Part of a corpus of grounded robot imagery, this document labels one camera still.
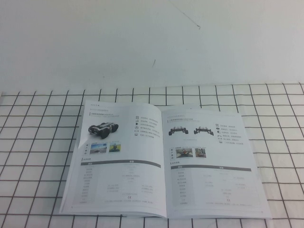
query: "small photo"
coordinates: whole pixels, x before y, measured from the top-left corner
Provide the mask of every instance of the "small photo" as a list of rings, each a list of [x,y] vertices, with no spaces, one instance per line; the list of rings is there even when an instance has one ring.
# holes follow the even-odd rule
[[[191,148],[180,148],[175,149],[176,158],[193,158],[193,153]]]
[[[121,149],[121,145],[120,143],[111,143],[110,144],[110,149],[109,152],[120,152]]]
[[[206,158],[206,151],[204,148],[195,148],[195,157]]]
[[[91,145],[90,154],[105,153],[105,152],[106,152],[106,143]]]

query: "robot chassis image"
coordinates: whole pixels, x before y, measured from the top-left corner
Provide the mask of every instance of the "robot chassis image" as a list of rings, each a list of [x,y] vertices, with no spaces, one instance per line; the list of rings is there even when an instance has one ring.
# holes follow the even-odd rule
[[[173,127],[169,131],[169,135],[172,135],[174,132],[183,132],[185,134],[188,134],[188,130],[185,127]]]
[[[211,131],[211,129],[208,129],[207,127],[202,127],[202,128],[199,127],[194,130],[194,134],[198,134],[200,132],[207,132],[208,134],[214,135],[214,133]]]
[[[110,133],[116,132],[118,124],[115,123],[102,123],[101,125],[92,125],[89,127],[90,134],[100,136],[102,139],[108,137]]]

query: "booklet page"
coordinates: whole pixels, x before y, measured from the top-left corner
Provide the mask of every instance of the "booklet page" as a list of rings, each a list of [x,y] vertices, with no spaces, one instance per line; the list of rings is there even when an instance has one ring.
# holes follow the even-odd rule
[[[87,101],[61,212],[166,217],[162,114]]]
[[[168,110],[162,122],[169,218],[271,217],[240,115]]]

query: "grid paper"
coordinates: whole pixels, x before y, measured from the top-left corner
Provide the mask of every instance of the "grid paper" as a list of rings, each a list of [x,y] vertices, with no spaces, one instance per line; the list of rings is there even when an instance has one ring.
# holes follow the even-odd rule
[[[304,227],[302,84],[36,91],[0,97],[1,228]],[[85,100],[197,104],[241,113],[273,215],[265,219],[162,219],[59,215]]]

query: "white wall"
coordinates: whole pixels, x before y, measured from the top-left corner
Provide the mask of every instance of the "white wall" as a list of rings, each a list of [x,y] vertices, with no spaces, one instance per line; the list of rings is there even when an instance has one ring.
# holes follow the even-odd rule
[[[303,0],[0,4],[4,91],[296,82],[303,60]]]

